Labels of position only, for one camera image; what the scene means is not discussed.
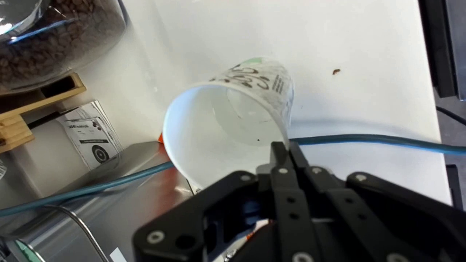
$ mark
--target coffee beans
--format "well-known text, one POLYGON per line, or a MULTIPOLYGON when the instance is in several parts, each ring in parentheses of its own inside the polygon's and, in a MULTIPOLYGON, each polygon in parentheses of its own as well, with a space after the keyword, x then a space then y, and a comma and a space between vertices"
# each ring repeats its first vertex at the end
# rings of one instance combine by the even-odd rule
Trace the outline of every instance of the coffee beans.
POLYGON ((0 42, 0 96, 63 77, 109 49, 124 26, 118 0, 51 0, 32 28, 0 42))

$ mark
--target blue cable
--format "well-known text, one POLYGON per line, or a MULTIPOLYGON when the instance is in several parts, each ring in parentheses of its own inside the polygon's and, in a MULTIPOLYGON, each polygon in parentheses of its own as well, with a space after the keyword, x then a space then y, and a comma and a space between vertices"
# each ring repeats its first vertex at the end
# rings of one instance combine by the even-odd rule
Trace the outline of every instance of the blue cable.
POLYGON ((41 208, 41 207, 60 204, 60 202, 67 201, 67 199, 74 199, 74 198, 86 196, 86 195, 90 195, 90 194, 102 192, 102 191, 109 189, 109 188, 121 186, 121 185, 125 185, 125 183, 131 183, 131 182, 153 176, 156 173, 160 173, 160 172, 172 169, 172 167, 173 167, 173 163, 166 162, 166 163, 162 163, 162 164, 157 164, 157 166, 136 172, 133 175, 118 178, 118 179, 106 182, 106 183, 98 183, 98 185, 80 188, 80 189, 76 189, 76 191, 70 191, 70 192, 64 192, 64 194, 57 194, 57 195, 51 195, 51 196, 47 196, 47 198, 41 198, 41 199, 36 199, 36 201, 32 201, 32 202, 15 205, 15 207, 10 207, 10 208, 4 208, 4 210, 0 210, 0 217, 15 215, 15 214, 26 212, 26 211, 36 210, 36 208, 41 208))
POLYGON ((379 134, 342 134, 342 135, 303 137, 303 138, 291 138, 290 141, 294 141, 300 146, 335 144, 335 143, 379 143, 379 144, 421 148, 421 150, 444 153, 444 154, 466 154, 466 147, 437 144, 430 141, 411 140, 411 138, 392 137, 392 135, 379 135, 379 134))

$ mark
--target white paper cup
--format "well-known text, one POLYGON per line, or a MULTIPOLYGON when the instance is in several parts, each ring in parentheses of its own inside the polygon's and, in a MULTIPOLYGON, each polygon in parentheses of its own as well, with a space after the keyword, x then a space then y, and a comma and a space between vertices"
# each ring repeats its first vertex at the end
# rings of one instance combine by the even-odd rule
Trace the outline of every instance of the white paper cup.
POLYGON ((165 118, 169 157, 195 189, 269 162, 288 143, 294 86, 284 65, 248 60, 178 96, 165 118))

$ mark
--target white table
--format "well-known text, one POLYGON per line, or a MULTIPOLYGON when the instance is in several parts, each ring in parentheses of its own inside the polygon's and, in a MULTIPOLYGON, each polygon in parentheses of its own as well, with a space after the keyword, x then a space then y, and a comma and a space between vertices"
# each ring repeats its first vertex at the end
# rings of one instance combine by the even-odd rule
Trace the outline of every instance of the white table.
MULTIPOLYGON (((291 137, 374 132, 440 141, 417 0, 124 0, 119 45, 80 71, 124 146, 156 138, 169 102, 236 63, 291 71, 291 137)), ((441 154, 379 144, 304 147, 339 178, 366 170, 452 202, 441 154)))

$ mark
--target bolt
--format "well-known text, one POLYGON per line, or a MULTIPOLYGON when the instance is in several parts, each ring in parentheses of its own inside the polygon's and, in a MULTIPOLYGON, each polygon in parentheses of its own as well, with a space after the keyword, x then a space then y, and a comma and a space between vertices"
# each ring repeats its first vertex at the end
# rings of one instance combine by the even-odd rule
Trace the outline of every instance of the bolt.
POLYGON ((409 259, 401 253, 389 253, 387 262, 409 262, 409 259))
POLYGON ((293 262, 313 262, 312 256, 304 252, 294 253, 293 262))
POLYGON ((281 169, 278 169, 278 173, 288 173, 288 169, 284 169, 284 167, 281 167, 281 169))
POLYGON ((367 179, 367 176, 366 175, 355 175, 355 179, 358 179, 358 182, 363 182, 367 179))
POLYGON ((246 180, 251 180, 251 176, 249 175, 242 175, 240 179, 246 182, 246 180))
POLYGON ((163 239, 165 239, 163 231, 152 231, 152 233, 147 236, 147 242, 149 242, 150 244, 157 244, 157 243, 163 242, 163 239))
POLYGON ((322 169, 320 169, 320 167, 313 167, 312 172, 313 172, 313 173, 320 173, 322 169))

